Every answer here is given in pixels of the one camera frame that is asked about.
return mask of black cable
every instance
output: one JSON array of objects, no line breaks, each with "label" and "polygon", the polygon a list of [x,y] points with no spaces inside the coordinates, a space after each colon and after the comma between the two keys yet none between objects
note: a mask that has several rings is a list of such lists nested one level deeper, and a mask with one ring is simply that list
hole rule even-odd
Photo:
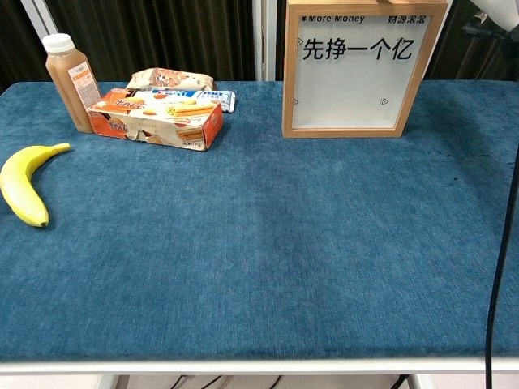
[{"label": "black cable", "polygon": [[501,277],[503,275],[504,260],[506,259],[506,250],[508,249],[508,241],[512,232],[513,211],[516,206],[517,197],[517,178],[519,176],[519,145],[517,145],[516,163],[513,167],[512,184],[510,185],[510,195],[508,196],[508,205],[506,207],[506,217],[504,218],[503,237],[501,238],[501,247],[497,266],[495,268],[494,284],[492,286],[492,295],[490,298],[490,306],[488,308],[487,318],[487,340],[485,343],[485,381],[487,389],[492,389],[492,332],[494,329],[495,309],[497,307],[497,297],[500,294]]},{"label": "black cable", "polygon": [[172,386],[170,389],[175,389],[175,387],[177,387],[177,385],[178,385],[178,383],[180,382],[180,380],[181,380],[182,378],[184,378],[184,377],[186,377],[186,376],[185,376],[185,375],[180,375],[180,376],[178,376],[178,380],[175,381],[175,383],[173,384],[173,386]]},{"label": "black cable", "polygon": [[208,384],[206,384],[206,385],[203,385],[200,389],[207,389],[208,387],[210,387],[211,385],[213,385],[216,381],[218,381],[220,378],[221,378],[221,375],[219,375],[218,377],[216,377],[215,379],[213,379],[210,383],[208,383]]},{"label": "black cable", "polygon": [[400,374],[400,377],[398,377],[398,380],[392,385],[391,389],[398,389],[402,386],[402,383],[409,377],[408,374]]},{"label": "black cable", "polygon": [[274,383],[270,386],[269,389],[274,389],[276,387],[276,385],[280,382],[281,377],[283,377],[283,376],[282,375],[278,375],[276,381],[274,381]]}]

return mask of orange snack box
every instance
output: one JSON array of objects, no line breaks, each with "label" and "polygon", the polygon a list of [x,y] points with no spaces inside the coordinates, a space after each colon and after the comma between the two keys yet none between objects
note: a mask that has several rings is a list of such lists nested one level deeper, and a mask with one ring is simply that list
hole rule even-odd
[{"label": "orange snack box", "polygon": [[98,135],[198,151],[223,126],[217,101],[134,89],[112,89],[87,112]]}]

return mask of wooden picture frame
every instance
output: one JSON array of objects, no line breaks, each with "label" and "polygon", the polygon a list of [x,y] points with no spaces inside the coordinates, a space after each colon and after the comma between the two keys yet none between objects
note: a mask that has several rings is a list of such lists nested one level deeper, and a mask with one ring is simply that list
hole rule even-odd
[{"label": "wooden picture frame", "polygon": [[[340,0],[287,0],[286,36],[285,36],[285,77],[283,84],[283,120],[282,131],[286,138],[344,138],[344,137],[396,137],[401,136],[409,116],[419,84],[425,72],[435,39],[447,9],[445,0],[376,0],[340,1]],[[422,44],[416,54],[414,68],[405,89],[404,99],[394,126],[343,128],[293,128],[294,99],[296,88],[297,56],[299,39],[299,20],[303,16],[348,15],[348,16],[392,16],[392,15],[427,15],[430,16],[425,27]]]}]

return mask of blue fabric surface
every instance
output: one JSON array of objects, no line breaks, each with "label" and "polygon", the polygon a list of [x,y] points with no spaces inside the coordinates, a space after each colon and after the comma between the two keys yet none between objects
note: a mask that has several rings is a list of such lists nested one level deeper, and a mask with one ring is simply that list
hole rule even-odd
[{"label": "blue fabric surface", "polygon": [[283,139],[280,83],[218,86],[238,104],[207,152],[80,134],[51,83],[0,96],[0,163],[74,148],[34,176],[47,229],[0,201],[0,360],[482,355],[519,86],[424,82],[399,139]]}]

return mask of sign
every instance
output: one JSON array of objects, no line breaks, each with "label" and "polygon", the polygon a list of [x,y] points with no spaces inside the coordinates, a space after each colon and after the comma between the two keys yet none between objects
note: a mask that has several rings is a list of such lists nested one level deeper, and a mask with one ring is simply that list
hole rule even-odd
[{"label": "sign", "polygon": [[445,8],[289,0],[284,136],[400,136]]}]

